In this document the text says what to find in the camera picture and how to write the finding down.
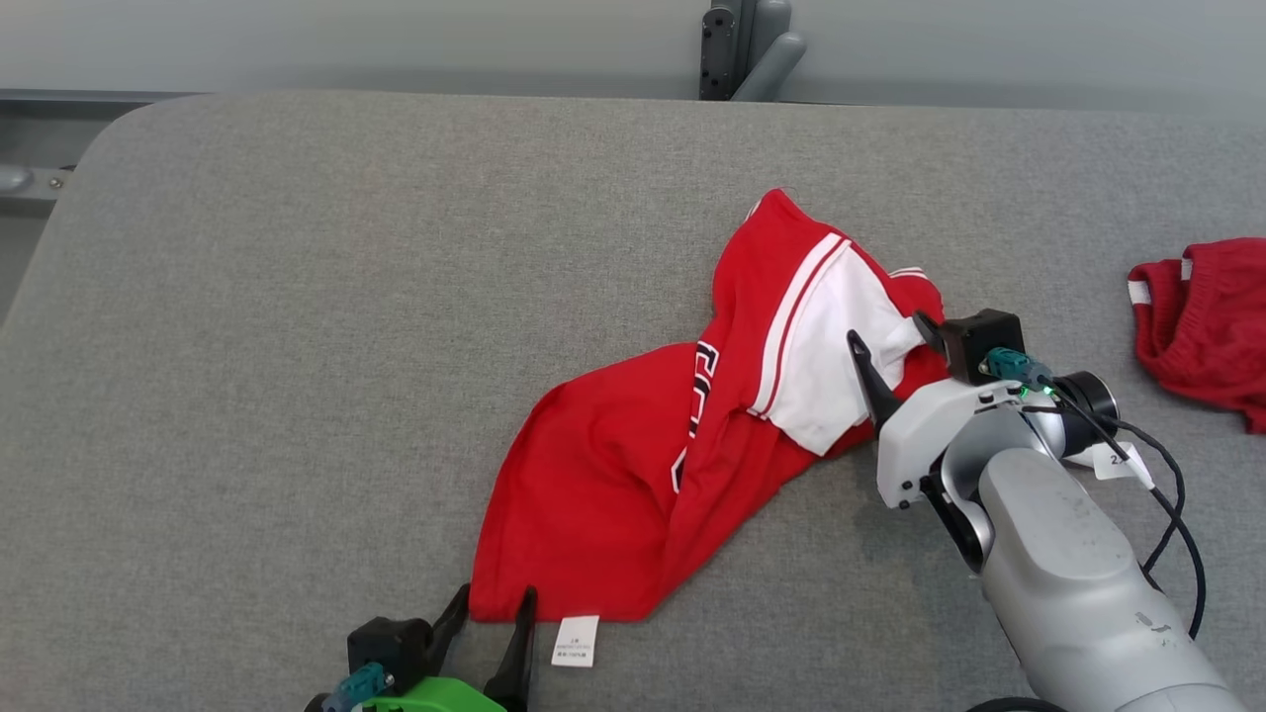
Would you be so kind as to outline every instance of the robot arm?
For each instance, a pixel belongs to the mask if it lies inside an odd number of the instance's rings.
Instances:
[[[1125,536],[1060,462],[1098,433],[1053,389],[999,378],[1028,367],[991,361],[1022,355],[1019,319],[985,310],[919,327],[953,378],[905,403],[849,334],[877,431],[880,494],[891,508],[931,502],[980,574],[1033,690],[1067,712],[1247,712],[1148,584]],[[1081,410],[1117,417],[1091,374],[1052,383]]]

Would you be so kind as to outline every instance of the black cable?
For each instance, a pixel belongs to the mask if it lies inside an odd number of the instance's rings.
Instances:
[[[1134,433],[1134,437],[1142,440],[1143,442],[1150,445],[1152,450],[1156,450],[1157,452],[1161,454],[1161,459],[1165,460],[1165,464],[1169,465],[1170,471],[1174,473],[1174,489],[1177,492],[1177,499],[1174,503],[1174,511],[1177,512],[1179,517],[1181,517],[1182,508],[1186,507],[1186,480],[1182,476],[1182,467],[1180,467],[1177,461],[1174,460],[1174,456],[1170,455],[1170,451],[1166,450],[1165,446],[1161,445],[1158,440],[1147,435],[1147,432],[1138,426],[1133,426],[1131,423],[1127,423],[1125,421],[1119,421],[1109,416],[1100,416],[1098,413],[1095,414],[1095,418],[1098,418],[1100,423],[1106,423],[1112,427]],[[1143,563],[1144,574],[1150,574],[1152,571],[1152,568],[1156,566],[1156,561],[1158,561],[1161,554],[1165,552],[1165,547],[1170,545],[1170,538],[1174,536],[1174,532],[1176,532],[1177,528],[1179,528],[1177,523],[1174,519],[1171,519],[1170,526],[1165,528],[1165,535],[1161,536],[1160,544],[1156,545],[1156,549],[1152,550],[1151,556],[1148,556],[1147,561]]]
[[[1060,388],[1058,384],[1056,384],[1053,380],[1046,376],[1038,376],[1037,383],[1044,385],[1046,388],[1050,388],[1051,390],[1058,391],[1060,402],[1072,408],[1077,413],[1077,416],[1080,416],[1081,419],[1085,421],[1086,424],[1089,424],[1091,429],[1095,431],[1095,435],[1099,436],[1099,440],[1106,442],[1108,447],[1112,447],[1112,451],[1115,452],[1118,457],[1120,457],[1122,462],[1129,460],[1129,454],[1125,452],[1125,450],[1122,448],[1122,446],[1115,440],[1113,440],[1110,435],[1108,435],[1108,431],[1105,431],[1104,427],[1099,424],[1099,421],[1094,419],[1090,416],[1090,413],[1086,413],[1086,410],[1080,404],[1077,404],[1077,400],[1072,398],[1072,395],[1070,395],[1069,391],[1063,390],[1062,388]]]
[[[967,712],[1067,712],[1058,704],[1051,704],[1032,697],[999,697],[981,702]]]
[[[1174,505],[1170,504],[1169,498],[1160,488],[1152,488],[1152,497],[1161,503],[1165,513],[1170,516],[1170,521],[1179,530],[1179,535],[1182,537],[1182,544],[1188,545],[1188,552],[1191,554],[1191,566],[1195,569],[1195,613],[1191,614],[1191,626],[1188,628],[1188,635],[1191,640],[1195,640],[1196,633],[1200,632],[1200,621],[1204,620],[1204,599],[1205,599],[1205,580],[1204,580],[1204,561],[1200,559],[1200,550],[1195,545],[1195,537],[1191,536],[1191,530],[1186,528],[1186,523],[1182,517],[1179,516]]]

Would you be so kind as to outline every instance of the gray padded surface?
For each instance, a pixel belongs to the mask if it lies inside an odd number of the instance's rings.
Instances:
[[[25,711],[299,709],[375,614],[466,580],[536,399],[709,318],[757,196],[951,313],[1019,313],[1189,470],[1201,642],[1266,707],[1266,440],[1132,356],[1127,270],[1266,233],[1266,132],[1147,115],[284,92],[182,99],[97,139],[0,331],[0,699]],[[1151,457],[1153,470],[1160,460]],[[868,448],[819,465],[592,670],[595,709],[965,709],[1024,690],[927,507]],[[1162,478],[1169,486],[1169,478]],[[1162,514],[1091,492],[1150,549]],[[1182,611],[1175,545],[1158,579]],[[482,682],[506,626],[448,671]]]

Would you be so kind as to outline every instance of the white stripe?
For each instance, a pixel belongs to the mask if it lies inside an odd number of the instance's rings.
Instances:
[[[795,276],[791,277],[791,284],[782,293],[779,310],[774,313],[774,323],[770,324],[770,331],[765,334],[765,352],[761,355],[761,388],[756,391],[756,403],[752,404],[752,410],[756,413],[765,410],[768,407],[770,397],[774,395],[774,379],[777,376],[779,369],[779,346],[782,345],[782,332],[786,331],[787,321],[793,317],[791,308],[795,307],[796,298],[800,296],[800,291],[804,290],[805,283],[809,281],[818,262],[841,242],[844,242],[844,238],[833,232],[818,241],[818,245],[814,245],[813,250],[800,261]],[[819,279],[824,271],[825,266],[818,270]]]
[[[1147,286],[1143,280],[1131,280],[1125,283],[1129,285],[1129,303],[1131,304],[1151,304],[1152,303],[1152,288]]]

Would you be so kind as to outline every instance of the care label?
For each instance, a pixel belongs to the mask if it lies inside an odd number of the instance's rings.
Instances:
[[[572,616],[558,625],[555,641],[555,665],[563,668],[592,668],[594,641],[598,637],[598,616]]]

